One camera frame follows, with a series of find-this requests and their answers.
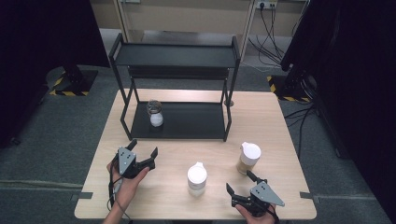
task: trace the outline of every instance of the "cable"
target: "cable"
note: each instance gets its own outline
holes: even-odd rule
[[[108,206],[108,203],[111,203],[111,206],[113,206],[113,203],[117,203],[117,205],[119,206],[120,210],[122,211],[122,213],[128,217],[129,221],[132,221],[131,218],[126,214],[125,210],[122,208],[122,206],[119,204],[119,201],[117,201],[117,192],[120,188],[120,186],[117,186],[117,189],[114,190],[114,185],[118,182],[118,181],[122,181],[122,176],[120,176],[117,180],[113,181],[113,169],[114,169],[114,163],[117,161],[118,158],[118,154],[114,157],[114,159],[111,161],[110,164],[110,183],[108,185],[109,187],[109,197],[106,203],[107,206],[107,210],[110,211],[111,209]]]
[[[309,109],[309,108],[294,111],[294,112],[292,112],[291,114],[288,114],[287,116],[285,116],[285,117],[283,117],[283,118],[285,118],[285,119],[294,119],[294,118],[297,118],[297,117],[292,117],[292,115],[298,114],[298,113],[300,113],[300,112],[304,112],[304,111],[306,111],[306,110],[308,110],[308,109]]]
[[[268,54],[266,51],[263,51],[262,49],[260,49],[258,46],[256,46],[256,45],[251,41],[250,38],[248,39],[248,41],[249,41],[250,44],[259,52],[259,60],[260,60],[261,63],[267,64],[267,65],[271,65],[271,66],[275,66],[275,67],[280,67],[279,61],[278,61],[276,58],[274,58],[274,56],[272,56],[271,54]],[[270,60],[272,60],[272,61],[273,61],[274,63],[276,63],[276,64],[273,64],[273,63],[265,63],[265,62],[263,62],[263,61],[261,60],[261,58],[260,58],[260,53],[262,53],[262,54],[264,54],[265,56],[267,56]]]
[[[299,101],[298,99],[294,98],[294,101],[299,105],[310,105],[312,104],[311,101]]]
[[[271,37],[271,36],[270,36],[270,35],[267,35],[267,37],[265,37],[264,41],[263,41],[262,43],[260,43],[259,36],[256,35],[257,42],[258,42],[259,45],[260,45],[260,50],[264,50],[264,51],[268,52],[269,54],[273,55],[274,57],[277,57],[274,53],[272,53],[271,51],[267,50],[267,49],[264,47],[264,44],[265,44],[265,42],[267,42],[268,37]]]
[[[276,10],[273,7],[271,8],[271,29],[269,31],[268,31],[267,23],[265,22],[264,16],[262,15],[262,10],[260,11],[260,14],[262,16],[262,22],[264,23],[265,31],[267,32],[267,34],[270,37],[272,43],[274,44],[274,47],[275,47],[275,50],[276,50],[276,54],[278,55],[278,58],[280,59],[282,56],[280,55],[279,52],[280,51],[283,52],[283,50],[281,50],[276,45],[276,42],[275,42],[275,26],[274,26],[274,24],[275,24]]]
[[[301,144],[303,142],[303,124],[304,121],[306,119],[306,116],[308,115],[309,111],[314,107],[314,105],[311,105],[309,107],[309,109],[305,112],[304,117],[303,117],[303,121],[301,122],[300,125],[300,137],[299,137],[299,146],[298,146],[298,151],[297,151],[297,158],[300,159],[300,155],[301,155]]]
[[[276,214],[276,210],[275,208],[270,204],[270,206],[272,207],[272,209],[274,210],[274,212],[271,212],[269,209],[267,209],[267,213],[269,213],[271,216],[273,216],[274,220],[275,220],[275,224],[279,224],[279,217]]]
[[[291,124],[288,124],[288,128],[289,127],[291,127],[291,126],[293,126],[294,124],[296,124],[298,121],[300,121],[300,120],[302,120],[303,118],[301,118],[301,119],[297,119],[297,120],[295,120],[293,123],[291,123]]]
[[[273,52],[269,51],[268,49],[266,49],[263,45],[265,43],[265,41],[268,39],[268,36],[265,38],[263,43],[260,43],[259,37],[256,35],[256,40],[257,42],[260,44],[260,50],[265,52],[266,54],[271,55],[272,57],[274,57],[277,61],[280,62],[279,58],[277,57],[277,55],[275,55]]]

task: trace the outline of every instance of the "electrical outlet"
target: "electrical outlet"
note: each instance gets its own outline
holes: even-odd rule
[[[263,4],[263,9],[275,9],[277,5],[277,0],[259,0],[257,1],[256,8],[261,9]]]

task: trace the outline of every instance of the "human arm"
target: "human arm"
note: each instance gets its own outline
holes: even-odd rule
[[[117,169],[111,169],[111,163],[107,165],[107,170],[112,173],[113,181],[120,179],[121,175],[117,171]],[[137,186],[140,181],[146,176],[149,172],[149,168],[146,167],[143,169],[135,178],[128,179],[123,178],[122,183],[120,184],[120,189],[116,193],[116,200],[111,208],[110,212],[107,214],[107,217],[103,221],[104,224],[110,223],[119,223],[122,219],[122,215],[125,210],[128,208],[131,200],[134,198],[137,190]]]
[[[276,223],[275,218],[269,212],[266,212],[264,214],[264,216],[262,216],[262,217],[254,217],[249,213],[249,211],[245,207],[243,207],[240,204],[237,204],[235,206],[235,208],[245,218],[245,220],[247,221],[247,224],[274,224],[274,223]],[[275,206],[274,205],[269,206],[268,210],[274,214]]]

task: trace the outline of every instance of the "yellow black hazard tape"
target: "yellow black hazard tape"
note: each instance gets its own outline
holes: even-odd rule
[[[95,80],[97,71],[83,71],[84,80],[81,84],[70,83],[63,72],[56,80],[49,92],[49,95],[62,95],[62,96],[86,96],[90,92],[93,81]]]
[[[293,94],[286,94],[280,91],[281,87],[279,87],[279,83],[276,83],[276,79],[273,76],[267,77],[268,84],[270,86],[270,90],[274,93],[279,100],[283,101],[298,101],[298,102],[310,102],[309,98],[306,96],[304,92],[294,92]]]

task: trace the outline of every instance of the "black curtain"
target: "black curtain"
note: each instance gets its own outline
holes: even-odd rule
[[[109,67],[89,0],[6,0],[0,7],[0,147],[17,135],[56,67]]]
[[[308,10],[282,62],[293,64],[288,78],[316,80],[321,109],[396,223],[396,2],[311,0]],[[332,15],[330,25],[320,26],[321,13]],[[324,41],[313,46],[316,38]]]

